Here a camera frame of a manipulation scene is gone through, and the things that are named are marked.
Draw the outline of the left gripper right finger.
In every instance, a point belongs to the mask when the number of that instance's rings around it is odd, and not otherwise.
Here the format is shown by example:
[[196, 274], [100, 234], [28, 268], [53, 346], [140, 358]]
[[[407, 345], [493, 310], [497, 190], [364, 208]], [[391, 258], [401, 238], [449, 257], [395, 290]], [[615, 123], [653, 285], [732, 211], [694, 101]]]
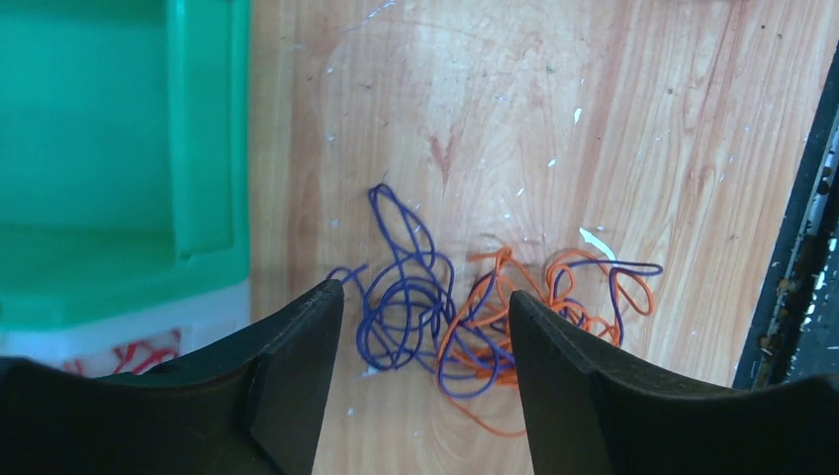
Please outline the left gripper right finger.
[[834, 474], [838, 379], [736, 390], [651, 364], [510, 298], [512, 348], [537, 474]]

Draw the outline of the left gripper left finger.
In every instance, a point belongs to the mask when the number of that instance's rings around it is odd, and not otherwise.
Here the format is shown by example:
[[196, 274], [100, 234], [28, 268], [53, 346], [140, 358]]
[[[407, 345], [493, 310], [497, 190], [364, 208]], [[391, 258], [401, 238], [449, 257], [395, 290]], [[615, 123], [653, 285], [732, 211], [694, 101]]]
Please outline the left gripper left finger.
[[141, 375], [85, 378], [1, 361], [5, 474], [309, 474], [344, 293], [284, 308]]

